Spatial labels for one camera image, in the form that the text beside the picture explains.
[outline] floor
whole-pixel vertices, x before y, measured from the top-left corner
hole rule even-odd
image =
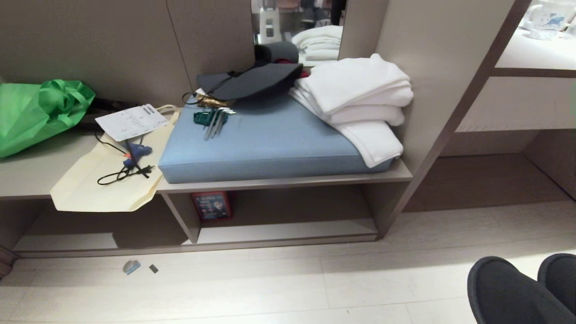
[[[558,252],[576,253],[573,201],[404,213],[379,242],[138,256],[129,276],[128,257],[23,259],[0,323],[475,323],[477,259],[535,277]]]

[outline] slipper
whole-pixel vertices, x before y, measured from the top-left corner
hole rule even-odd
[[[576,314],[576,255],[560,253],[546,258],[538,270],[538,282]]]
[[[576,316],[551,292],[498,257],[474,264],[468,300],[478,324],[576,323]]]

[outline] blue cushion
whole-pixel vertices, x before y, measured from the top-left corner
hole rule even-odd
[[[237,102],[216,137],[194,124],[186,106],[159,167],[169,183],[292,178],[387,171],[392,159],[368,168],[338,131],[288,95]]]

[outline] black hat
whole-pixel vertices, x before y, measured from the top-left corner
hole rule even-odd
[[[243,73],[198,76],[202,89],[218,100],[235,100],[264,92],[287,92],[302,73],[301,64],[273,63],[282,58],[298,62],[298,49],[291,42],[255,45],[255,64]]]

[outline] glue gun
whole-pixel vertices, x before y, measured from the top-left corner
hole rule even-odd
[[[134,156],[130,156],[130,153],[126,154],[126,157],[128,159],[126,159],[124,161],[124,166],[128,169],[132,169],[136,166],[136,163],[138,163],[138,161],[140,160],[141,157],[145,156],[145,155],[149,155],[150,153],[152,153],[152,148],[149,146],[144,146],[141,144],[134,144],[134,143],[129,143],[130,145],[130,150],[132,151],[132,153],[134,154]]]

